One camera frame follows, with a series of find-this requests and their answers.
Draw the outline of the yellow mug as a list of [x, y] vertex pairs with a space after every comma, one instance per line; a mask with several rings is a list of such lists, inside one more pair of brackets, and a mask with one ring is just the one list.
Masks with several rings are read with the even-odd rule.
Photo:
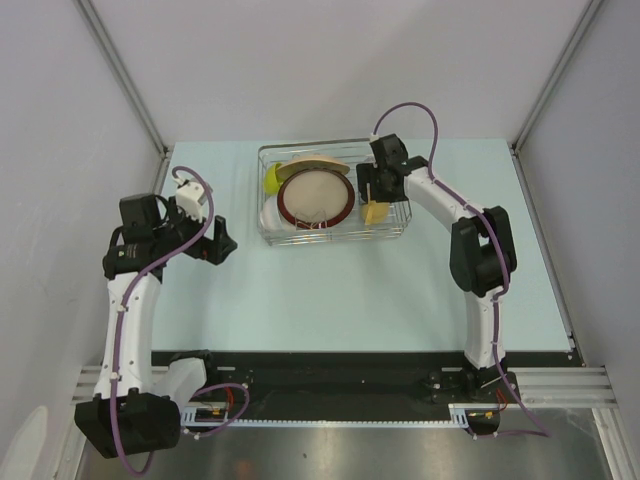
[[361, 217], [366, 226], [382, 223], [388, 216], [390, 210], [389, 202], [378, 202], [373, 199], [371, 185], [366, 185], [366, 202], [361, 206]]

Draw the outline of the brown rimmed plate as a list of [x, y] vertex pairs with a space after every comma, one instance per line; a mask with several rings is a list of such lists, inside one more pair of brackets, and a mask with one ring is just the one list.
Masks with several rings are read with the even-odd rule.
[[330, 170], [306, 170], [283, 183], [277, 205], [284, 219], [296, 229], [326, 229], [351, 214], [355, 192], [344, 175]]

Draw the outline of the metal wire dish rack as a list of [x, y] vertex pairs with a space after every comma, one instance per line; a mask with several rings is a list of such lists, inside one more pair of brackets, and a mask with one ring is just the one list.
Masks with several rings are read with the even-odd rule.
[[265, 145], [258, 149], [257, 226], [269, 245], [400, 236], [408, 202], [369, 200], [357, 166], [371, 164], [366, 138]]

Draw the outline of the white bowl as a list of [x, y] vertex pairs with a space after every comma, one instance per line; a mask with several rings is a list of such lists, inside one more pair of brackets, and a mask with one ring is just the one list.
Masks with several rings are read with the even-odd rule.
[[264, 202], [259, 214], [261, 227], [267, 232], [295, 232], [296, 227], [281, 215], [277, 205], [277, 197], [270, 196]]

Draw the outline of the beige bird plate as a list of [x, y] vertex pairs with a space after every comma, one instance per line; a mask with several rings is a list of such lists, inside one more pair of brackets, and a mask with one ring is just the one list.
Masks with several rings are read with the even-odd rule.
[[275, 170], [278, 179], [284, 181], [306, 170], [321, 169], [347, 175], [351, 168], [343, 161], [328, 155], [305, 155], [292, 158]]

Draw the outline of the lime green bowl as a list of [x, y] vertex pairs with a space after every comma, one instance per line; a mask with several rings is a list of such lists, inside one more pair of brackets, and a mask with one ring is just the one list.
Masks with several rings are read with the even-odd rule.
[[269, 166], [264, 175], [263, 190], [269, 196], [276, 195], [279, 192], [281, 185], [283, 184], [283, 180], [278, 176], [277, 173], [281, 165], [281, 162], [273, 163]]

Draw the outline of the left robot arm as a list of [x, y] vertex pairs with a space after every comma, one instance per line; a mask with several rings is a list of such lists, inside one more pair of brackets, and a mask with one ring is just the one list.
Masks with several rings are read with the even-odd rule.
[[125, 197], [119, 211], [121, 224], [102, 260], [109, 296], [102, 366], [91, 399], [77, 404], [74, 414], [106, 459], [174, 447], [191, 399], [219, 392], [221, 376], [207, 366], [204, 351], [177, 357], [161, 379], [153, 378], [152, 324], [170, 259], [185, 254], [219, 265], [237, 248], [211, 193], [199, 184], [168, 198]]

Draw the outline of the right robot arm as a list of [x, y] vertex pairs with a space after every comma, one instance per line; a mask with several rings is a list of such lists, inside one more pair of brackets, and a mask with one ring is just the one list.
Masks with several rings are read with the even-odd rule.
[[440, 180], [431, 162], [410, 157], [395, 135], [370, 137], [371, 163], [356, 167], [358, 189], [365, 202], [412, 201], [450, 233], [449, 269], [464, 293], [467, 335], [464, 356], [470, 370], [461, 376], [463, 393], [484, 401], [505, 381], [501, 303], [517, 268], [507, 211], [481, 208]]

